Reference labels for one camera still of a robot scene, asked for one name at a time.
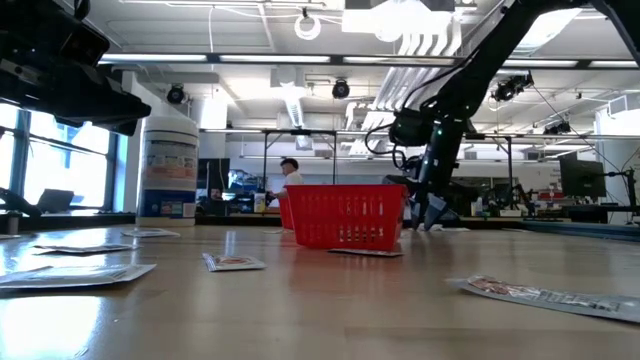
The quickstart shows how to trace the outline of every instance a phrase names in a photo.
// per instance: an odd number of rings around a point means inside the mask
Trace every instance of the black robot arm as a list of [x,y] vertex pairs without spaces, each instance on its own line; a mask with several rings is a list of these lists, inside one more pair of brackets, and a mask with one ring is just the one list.
[[640,1],[638,0],[515,0],[503,18],[470,54],[437,95],[423,102],[419,111],[402,109],[389,130],[400,146],[427,145],[413,194],[414,228],[424,218],[431,227],[446,211],[442,197],[457,166],[456,157],[464,133],[475,132],[471,117],[482,104],[491,80],[527,34],[538,16],[562,9],[593,5],[606,15],[640,63]]

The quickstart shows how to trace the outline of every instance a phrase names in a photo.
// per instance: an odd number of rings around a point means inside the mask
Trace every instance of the food packet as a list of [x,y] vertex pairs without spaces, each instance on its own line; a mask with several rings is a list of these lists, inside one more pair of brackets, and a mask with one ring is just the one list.
[[252,256],[225,256],[203,253],[209,271],[257,270],[267,267],[262,261]]
[[364,255],[364,256],[381,256],[381,257],[397,257],[402,256],[401,252],[378,251],[378,250],[358,250],[358,249],[331,249],[330,253]]
[[133,237],[161,237],[161,236],[180,237],[180,234],[175,233],[173,231],[167,231],[165,229],[142,229],[142,228],[123,231],[122,235],[133,236]]
[[492,299],[573,314],[640,323],[640,298],[570,293],[512,285],[484,275],[450,280],[449,283],[455,288]]
[[34,247],[38,249],[49,250],[47,252],[44,252],[44,254],[54,252],[68,254],[90,254],[110,251],[134,250],[138,248],[136,245],[129,244],[102,244],[98,246],[36,245]]
[[0,276],[0,289],[46,289],[113,284],[135,280],[153,270],[155,266],[46,266]]

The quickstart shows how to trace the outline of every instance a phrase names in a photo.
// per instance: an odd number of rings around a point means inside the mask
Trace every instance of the white shirt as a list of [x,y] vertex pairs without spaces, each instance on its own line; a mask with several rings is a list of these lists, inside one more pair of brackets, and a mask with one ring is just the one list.
[[304,179],[299,172],[294,171],[284,178],[285,185],[304,185]]

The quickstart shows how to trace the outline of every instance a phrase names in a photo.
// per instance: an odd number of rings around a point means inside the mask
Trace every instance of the white container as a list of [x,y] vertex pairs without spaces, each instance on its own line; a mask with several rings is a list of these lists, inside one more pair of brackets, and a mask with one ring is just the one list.
[[261,214],[267,209],[267,195],[255,193],[253,198],[253,212]]
[[142,130],[136,224],[193,226],[198,127],[189,119],[152,116]]

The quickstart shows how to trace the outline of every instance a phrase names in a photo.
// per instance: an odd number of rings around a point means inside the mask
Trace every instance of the laptop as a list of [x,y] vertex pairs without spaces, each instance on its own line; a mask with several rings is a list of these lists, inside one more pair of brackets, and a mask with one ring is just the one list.
[[53,214],[69,211],[74,195],[73,191],[44,189],[38,200],[38,209]]

